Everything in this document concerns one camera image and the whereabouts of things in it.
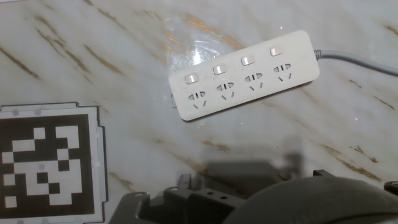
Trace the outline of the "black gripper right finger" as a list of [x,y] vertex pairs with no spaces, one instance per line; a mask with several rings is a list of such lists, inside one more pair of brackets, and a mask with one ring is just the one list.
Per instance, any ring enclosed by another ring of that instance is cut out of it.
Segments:
[[[320,176],[320,177],[334,177],[334,175],[330,174],[329,172],[327,172],[327,171],[325,171],[325,170],[323,170],[323,169],[314,170],[314,171],[313,171],[313,176],[314,176],[314,177],[315,177],[315,176]],[[385,182],[384,185],[383,185],[383,187],[384,187],[384,190],[385,190],[385,191],[387,191],[387,192],[389,192],[389,193],[392,193],[392,194],[394,194],[394,195],[397,195],[397,191],[398,191],[398,188],[397,188],[397,181]]]

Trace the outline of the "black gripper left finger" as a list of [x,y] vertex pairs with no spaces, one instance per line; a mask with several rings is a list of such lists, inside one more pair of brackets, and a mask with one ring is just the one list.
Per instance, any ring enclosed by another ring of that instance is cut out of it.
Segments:
[[244,202],[213,189],[193,190],[192,176],[183,174],[175,187],[154,198],[146,192],[126,194],[109,224],[223,223]]

